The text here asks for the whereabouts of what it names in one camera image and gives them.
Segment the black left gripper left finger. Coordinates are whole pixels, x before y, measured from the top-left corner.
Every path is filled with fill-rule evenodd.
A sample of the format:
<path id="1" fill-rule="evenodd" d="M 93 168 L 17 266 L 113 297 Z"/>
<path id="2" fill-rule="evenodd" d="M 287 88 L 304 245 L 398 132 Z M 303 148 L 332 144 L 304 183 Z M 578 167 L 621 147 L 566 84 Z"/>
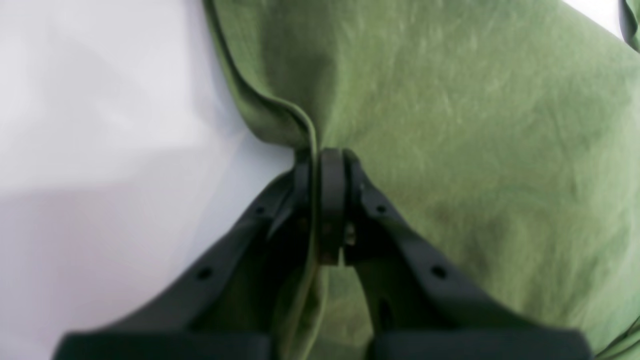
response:
<path id="1" fill-rule="evenodd" d="M 279 292 L 307 260 L 309 155 L 277 177 L 231 230 L 158 296 L 121 319 L 68 333 L 56 360 L 276 360 Z"/>

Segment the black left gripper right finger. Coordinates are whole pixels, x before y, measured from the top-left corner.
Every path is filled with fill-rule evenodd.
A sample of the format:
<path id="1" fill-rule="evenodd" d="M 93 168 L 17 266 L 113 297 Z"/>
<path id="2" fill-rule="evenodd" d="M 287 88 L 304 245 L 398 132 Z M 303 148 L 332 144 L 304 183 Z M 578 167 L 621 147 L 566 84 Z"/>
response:
<path id="1" fill-rule="evenodd" d="M 576 330 L 500 305 L 413 231 L 347 149 L 318 161 L 318 260 L 355 269 L 374 328 L 368 360 L 591 360 Z"/>

